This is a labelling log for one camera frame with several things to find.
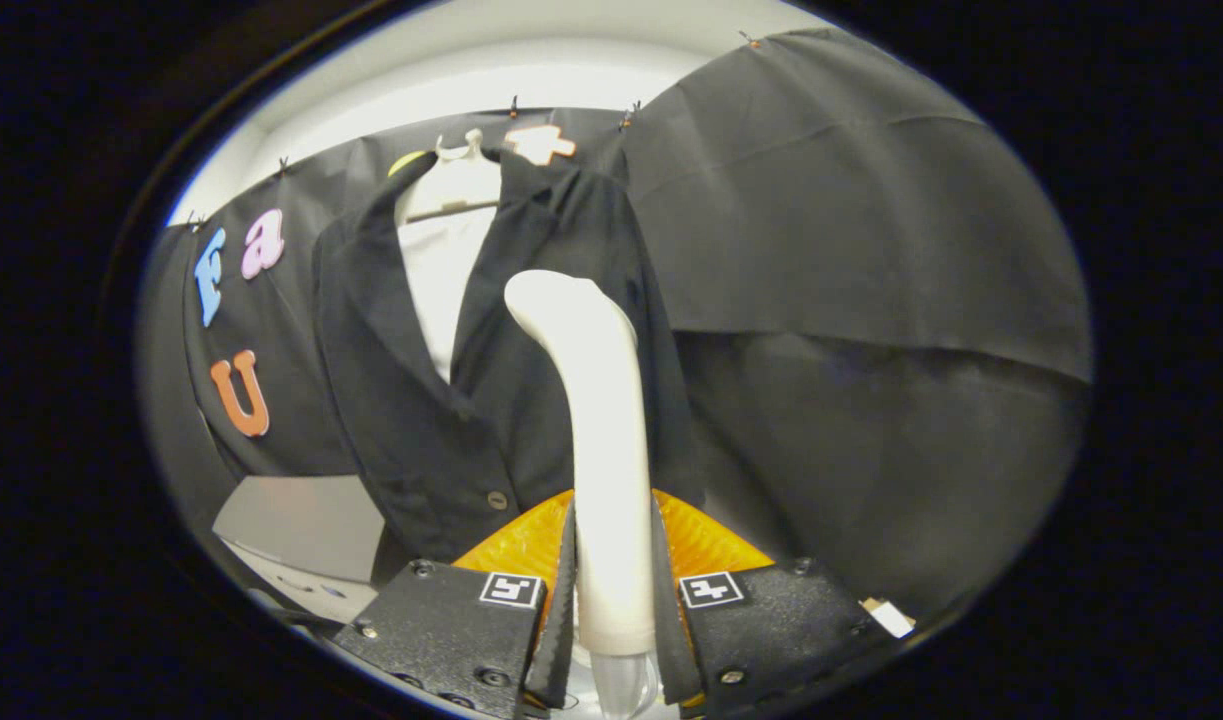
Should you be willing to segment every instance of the white shirt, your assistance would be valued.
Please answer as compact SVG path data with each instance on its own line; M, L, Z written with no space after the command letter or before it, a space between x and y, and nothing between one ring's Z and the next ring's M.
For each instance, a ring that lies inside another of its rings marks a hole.
M451 381L451 352L468 274L495 218L495 208L479 208L397 229L419 332L424 334L433 368L446 383Z

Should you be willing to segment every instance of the black fabric backdrop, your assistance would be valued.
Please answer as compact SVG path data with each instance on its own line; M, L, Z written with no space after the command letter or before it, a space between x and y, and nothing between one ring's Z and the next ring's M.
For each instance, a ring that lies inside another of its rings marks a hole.
M269 586L247 568L230 548L212 532L219 509L237 487L240 477L231 456L218 446L209 425L194 405L194 389L190 385L185 361L183 313L179 284L192 279L192 242L190 227L175 225L159 238L159 251L146 266L144 285L160 288L146 293L137 309L137 351L143 361L137 364L136 386L150 392L141 421L153 438L158 460L158 478L166 483L176 500L176 510L216 565L227 577L243 588L272 592ZM144 478L144 482L153 482ZM278 597L291 609L300 610L292 598Z
M620 178L638 214L697 416L706 510L772 555L821 555L914 615L971 600L1059 491L1090 391L1077 259L1040 185L936 83L838 29L740 46L627 128L621 119L427 120L273 174L194 232L168 229L158 252L182 252L186 279L147 287L183 292L187 375L159 373L143 397L182 421L201 407L230 466L223 480L194 471L209 491L172 480L186 515L203 527L245 474L352 471L305 304L320 229L439 134L477 127L500 145L509 130L554 123L576 152L553 161ZM242 238L273 208L283 258L245 281ZM215 229L227 236L223 301L203 328L192 266ZM258 438L227 421L209 378L247 348L272 414ZM168 386L192 388L194 406ZM149 430L155 446L179 432Z

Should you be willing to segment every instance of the white wall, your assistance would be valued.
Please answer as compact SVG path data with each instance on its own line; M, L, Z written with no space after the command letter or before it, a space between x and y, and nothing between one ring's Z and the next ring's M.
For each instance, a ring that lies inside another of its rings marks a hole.
M214 152L168 224L210 215L328 147L442 115L629 109L752 37L824 20L777 0L451 0L360 38L283 88Z

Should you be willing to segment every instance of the black jacket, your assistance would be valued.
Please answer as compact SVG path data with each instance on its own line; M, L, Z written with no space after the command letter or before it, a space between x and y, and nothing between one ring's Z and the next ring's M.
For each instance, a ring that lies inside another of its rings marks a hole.
M623 188L577 167L487 155L501 164L501 204L468 275L450 384L424 346L393 225L393 204L437 156L406 164L329 225L313 258L318 345L342 436L393 532L439 561L574 483L561 379L503 303L505 282L525 269L592 279L625 309L638 337L652 484L701 502L698 483L684 479L678 354Z

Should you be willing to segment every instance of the clip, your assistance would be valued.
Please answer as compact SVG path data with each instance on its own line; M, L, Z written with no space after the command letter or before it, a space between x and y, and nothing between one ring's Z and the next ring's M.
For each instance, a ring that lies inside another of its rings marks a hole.
M190 227L190 232L198 232L198 229L203 227L203 224L207 222L207 215L198 213L198 219L194 220L194 213L198 211L190 210L190 216L186 218L183 222L187 227Z
M634 123L634 115L637 115L638 110L642 110L642 100L635 101L629 110L624 111L624 119L620 120L620 130L624 130Z

